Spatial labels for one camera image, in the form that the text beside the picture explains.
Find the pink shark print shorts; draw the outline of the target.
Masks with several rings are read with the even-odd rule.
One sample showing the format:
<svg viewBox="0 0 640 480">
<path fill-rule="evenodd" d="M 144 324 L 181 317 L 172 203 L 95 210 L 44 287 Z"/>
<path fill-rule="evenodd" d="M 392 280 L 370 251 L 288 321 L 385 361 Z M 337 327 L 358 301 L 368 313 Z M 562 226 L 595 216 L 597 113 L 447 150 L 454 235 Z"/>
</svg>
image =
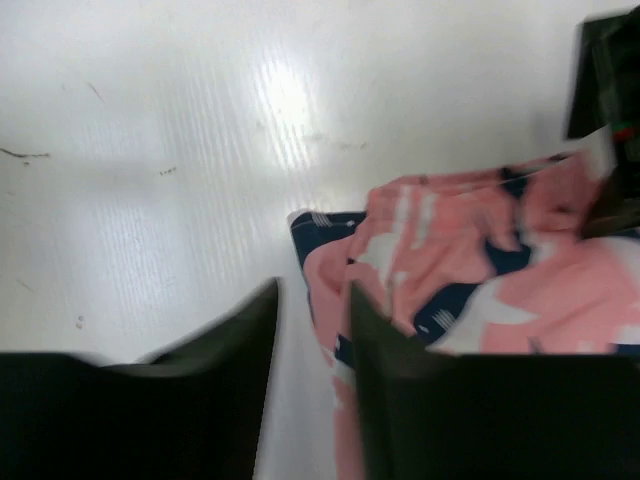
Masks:
<svg viewBox="0 0 640 480">
<path fill-rule="evenodd" d="M 335 475 L 365 475 L 349 286 L 447 353 L 639 352 L 639 232 L 580 240 L 598 182 L 582 152 L 372 189 L 360 212 L 289 226 L 332 370 Z"/>
</svg>

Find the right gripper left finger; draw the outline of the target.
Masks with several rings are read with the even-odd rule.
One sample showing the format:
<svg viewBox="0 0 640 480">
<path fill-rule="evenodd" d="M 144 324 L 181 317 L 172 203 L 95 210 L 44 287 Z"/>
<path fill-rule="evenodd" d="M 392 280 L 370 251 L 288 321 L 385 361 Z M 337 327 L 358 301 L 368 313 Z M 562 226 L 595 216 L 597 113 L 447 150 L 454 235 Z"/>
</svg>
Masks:
<svg viewBox="0 0 640 480">
<path fill-rule="evenodd" d="M 272 279 L 143 363 L 1 356 L 5 479 L 249 479 L 279 319 Z"/>
</svg>

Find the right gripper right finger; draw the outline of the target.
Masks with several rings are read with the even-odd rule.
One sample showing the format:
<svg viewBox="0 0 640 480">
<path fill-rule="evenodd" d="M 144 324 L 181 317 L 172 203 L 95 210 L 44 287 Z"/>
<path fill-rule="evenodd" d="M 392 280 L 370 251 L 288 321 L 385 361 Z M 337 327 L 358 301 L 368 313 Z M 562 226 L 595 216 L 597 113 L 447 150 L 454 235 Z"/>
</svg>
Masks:
<svg viewBox="0 0 640 480">
<path fill-rule="evenodd" d="M 367 478 L 638 477 L 636 360 L 431 352 L 358 285 L 349 317 Z"/>
</svg>

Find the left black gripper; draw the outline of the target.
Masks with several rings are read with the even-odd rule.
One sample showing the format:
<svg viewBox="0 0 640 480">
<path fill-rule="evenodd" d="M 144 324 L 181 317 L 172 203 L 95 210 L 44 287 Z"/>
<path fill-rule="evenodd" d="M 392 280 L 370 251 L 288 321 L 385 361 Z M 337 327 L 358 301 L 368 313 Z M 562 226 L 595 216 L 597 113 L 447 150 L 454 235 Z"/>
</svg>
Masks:
<svg viewBox="0 0 640 480">
<path fill-rule="evenodd" d="M 606 128 L 615 165 L 580 235 L 628 234 L 639 226 L 639 11 L 590 18 L 578 32 L 574 89 L 565 137 Z"/>
</svg>

